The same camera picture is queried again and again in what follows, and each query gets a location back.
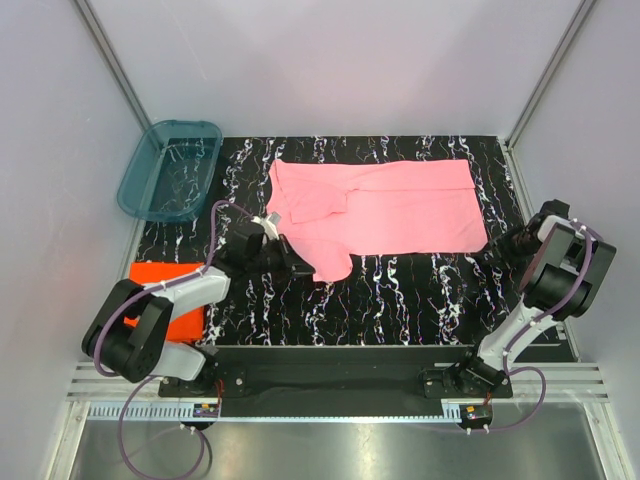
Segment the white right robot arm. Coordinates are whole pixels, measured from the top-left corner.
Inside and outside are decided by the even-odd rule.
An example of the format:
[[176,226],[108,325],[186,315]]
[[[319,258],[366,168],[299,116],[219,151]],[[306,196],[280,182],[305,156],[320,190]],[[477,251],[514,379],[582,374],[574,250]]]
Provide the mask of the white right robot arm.
[[551,215],[535,232],[540,246],[522,277],[508,318],[448,367],[444,383],[480,397],[509,385],[520,354],[542,333],[591,307],[617,248],[576,219]]

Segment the pink t shirt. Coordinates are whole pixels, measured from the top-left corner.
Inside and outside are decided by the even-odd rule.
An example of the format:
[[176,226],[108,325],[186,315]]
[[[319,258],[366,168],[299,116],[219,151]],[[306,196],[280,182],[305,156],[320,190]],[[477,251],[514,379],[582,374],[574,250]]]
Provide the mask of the pink t shirt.
[[270,167],[270,213],[317,282],[348,277],[355,256],[475,253],[488,237],[463,160]]

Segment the teal plastic bin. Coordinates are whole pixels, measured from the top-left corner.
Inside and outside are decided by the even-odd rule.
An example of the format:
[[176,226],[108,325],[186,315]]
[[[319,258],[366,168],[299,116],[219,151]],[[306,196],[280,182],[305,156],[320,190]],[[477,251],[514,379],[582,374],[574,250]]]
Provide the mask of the teal plastic bin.
[[214,177],[223,135],[208,121],[164,120],[142,135],[119,186],[118,206],[156,223],[196,219]]

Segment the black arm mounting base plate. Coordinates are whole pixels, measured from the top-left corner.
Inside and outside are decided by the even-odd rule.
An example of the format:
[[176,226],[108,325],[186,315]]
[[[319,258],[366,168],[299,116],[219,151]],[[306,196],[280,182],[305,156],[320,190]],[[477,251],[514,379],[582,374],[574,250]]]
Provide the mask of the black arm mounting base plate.
[[341,418],[432,417],[444,400],[511,399],[514,381],[530,374],[545,395],[548,375],[538,362],[556,356],[525,350],[527,364],[492,366],[471,346],[224,347],[185,344],[106,354],[106,368],[137,384],[167,378],[162,398],[220,396],[221,416],[233,422]]

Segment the left aluminium frame post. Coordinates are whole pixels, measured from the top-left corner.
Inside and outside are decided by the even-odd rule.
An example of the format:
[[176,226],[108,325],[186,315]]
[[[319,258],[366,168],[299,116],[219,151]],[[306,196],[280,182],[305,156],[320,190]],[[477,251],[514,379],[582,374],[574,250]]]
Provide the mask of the left aluminium frame post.
[[131,81],[129,80],[120,59],[118,58],[116,50],[113,47],[112,42],[110,41],[109,36],[92,5],[92,2],[88,0],[72,0],[71,3],[76,9],[83,25],[113,77],[131,113],[140,128],[142,130],[146,130],[151,126],[149,116],[146,113]]

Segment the aluminium rail crossbar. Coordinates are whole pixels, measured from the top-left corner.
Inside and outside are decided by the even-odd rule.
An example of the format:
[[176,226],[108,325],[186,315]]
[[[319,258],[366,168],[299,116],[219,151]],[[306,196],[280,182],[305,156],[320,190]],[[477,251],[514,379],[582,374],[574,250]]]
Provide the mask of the aluminium rail crossbar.
[[509,385],[480,397],[464,396],[444,383],[446,364],[431,368],[386,364],[249,364],[217,363],[198,379],[187,382],[169,377],[151,381],[144,398],[211,398],[222,387],[225,398],[244,398],[263,392],[407,393],[453,402],[487,398],[532,402],[545,394],[551,401],[605,402],[608,392],[599,368],[589,363],[521,364],[513,369]]

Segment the aluminium frame post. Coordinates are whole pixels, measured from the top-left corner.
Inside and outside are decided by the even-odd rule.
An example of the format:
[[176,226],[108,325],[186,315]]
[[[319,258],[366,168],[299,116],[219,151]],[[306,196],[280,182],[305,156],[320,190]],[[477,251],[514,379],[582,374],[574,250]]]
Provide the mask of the aluminium frame post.
[[504,145],[508,150],[513,150],[522,137],[525,128],[528,126],[539,104],[543,100],[546,91],[598,4],[598,0],[581,0],[578,3],[576,10],[546,63],[542,74],[537,80],[533,91],[529,95],[523,110],[518,116],[514,127],[504,139]]
[[131,81],[129,80],[120,59],[118,58],[116,50],[113,47],[112,42],[110,41],[109,36],[92,5],[92,2],[88,0],[72,0],[71,3],[76,9],[83,25],[113,77],[131,113],[140,128],[142,130],[146,130],[151,126],[149,116],[146,113]]

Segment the right aluminium frame post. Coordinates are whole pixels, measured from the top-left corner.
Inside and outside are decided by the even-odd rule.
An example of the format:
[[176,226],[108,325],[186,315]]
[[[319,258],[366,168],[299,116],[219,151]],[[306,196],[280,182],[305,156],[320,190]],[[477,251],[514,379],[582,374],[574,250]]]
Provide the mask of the right aluminium frame post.
[[514,127],[504,139],[504,145],[508,150],[513,150],[522,137],[525,128],[528,126],[539,104],[543,100],[546,91],[598,4],[598,0],[581,0],[578,3],[576,10],[546,63],[542,74],[537,80],[533,91],[529,95],[523,110],[518,116]]

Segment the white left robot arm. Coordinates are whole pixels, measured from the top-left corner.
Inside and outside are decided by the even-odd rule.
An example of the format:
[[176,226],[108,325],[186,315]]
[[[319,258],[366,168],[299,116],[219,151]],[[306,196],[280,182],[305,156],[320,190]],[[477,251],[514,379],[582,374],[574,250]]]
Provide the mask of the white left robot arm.
[[105,377],[131,383],[175,378],[193,395],[206,395],[216,382],[207,355],[168,341],[169,326],[200,307],[224,301],[234,280],[265,273],[305,277],[315,269],[285,236],[269,239],[255,225],[247,233],[235,233],[209,264],[185,275],[147,285],[130,279],[117,282],[86,331],[81,350]]

